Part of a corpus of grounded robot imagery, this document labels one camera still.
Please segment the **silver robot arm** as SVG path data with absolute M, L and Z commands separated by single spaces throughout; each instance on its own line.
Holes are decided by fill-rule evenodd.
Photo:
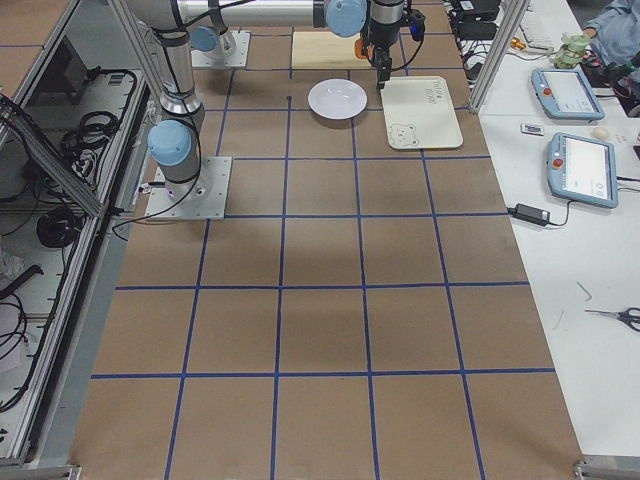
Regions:
M 230 55 L 236 50 L 236 40 L 229 30 L 218 32 L 212 27 L 199 26 L 191 32 L 191 45 L 207 55 Z
M 160 77 L 164 97 L 175 98 L 180 113 L 198 111 L 194 93 L 190 32 L 208 23 L 219 35 L 231 25 L 311 26 L 328 28 L 340 37 L 358 35 L 356 53 L 376 70 L 382 90 L 391 73 L 390 48 L 406 28 L 415 42 L 424 43 L 426 17 L 410 1 L 129 1 L 136 19 L 149 27 L 162 54 Z

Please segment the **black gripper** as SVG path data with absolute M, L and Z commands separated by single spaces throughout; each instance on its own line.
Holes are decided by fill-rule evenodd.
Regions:
M 390 79 L 392 58 L 389 50 L 407 28 L 415 42 L 425 35 L 425 15 L 412 7 L 411 1 L 372 0 L 367 2 L 365 25 L 361 30 L 365 49 L 375 48 L 376 89 L 382 90 Z

